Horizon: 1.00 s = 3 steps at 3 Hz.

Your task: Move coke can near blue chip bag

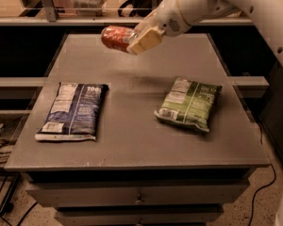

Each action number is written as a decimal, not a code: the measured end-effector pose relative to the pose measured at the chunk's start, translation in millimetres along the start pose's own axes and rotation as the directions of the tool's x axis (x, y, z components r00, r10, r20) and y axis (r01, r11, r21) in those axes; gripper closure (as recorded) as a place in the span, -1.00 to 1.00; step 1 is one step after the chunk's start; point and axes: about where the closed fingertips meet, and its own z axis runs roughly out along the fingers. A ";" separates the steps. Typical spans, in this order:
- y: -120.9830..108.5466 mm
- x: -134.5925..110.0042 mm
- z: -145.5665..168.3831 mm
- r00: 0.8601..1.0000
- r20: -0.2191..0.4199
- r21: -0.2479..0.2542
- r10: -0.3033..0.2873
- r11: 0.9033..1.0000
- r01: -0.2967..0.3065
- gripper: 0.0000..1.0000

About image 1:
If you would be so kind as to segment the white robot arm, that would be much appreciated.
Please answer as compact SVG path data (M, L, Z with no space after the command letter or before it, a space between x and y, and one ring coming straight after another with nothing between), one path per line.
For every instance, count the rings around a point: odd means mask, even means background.
M203 20L243 11L283 67L283 0L162 0L135 26L137 35L127 51L138 55L161 43L165 36L187 32Z

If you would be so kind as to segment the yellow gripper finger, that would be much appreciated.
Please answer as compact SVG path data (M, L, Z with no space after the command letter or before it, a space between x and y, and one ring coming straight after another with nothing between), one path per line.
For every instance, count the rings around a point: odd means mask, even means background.
M143 20L134 27L134 29L137 32L145 32L150 28L157 28L157 27L158 27L157 11L153 10L146 17L144 17Z
M162 42L164 31L157 26L145 28L133 36L126 51L131 55L138 55L158 46Z

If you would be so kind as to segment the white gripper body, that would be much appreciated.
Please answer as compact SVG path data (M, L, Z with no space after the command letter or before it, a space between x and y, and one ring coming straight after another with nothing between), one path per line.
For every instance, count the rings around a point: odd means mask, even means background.
M179 0L162 0L152 13L150 25L157 26L168 37L176 37L191 28L182 15Z

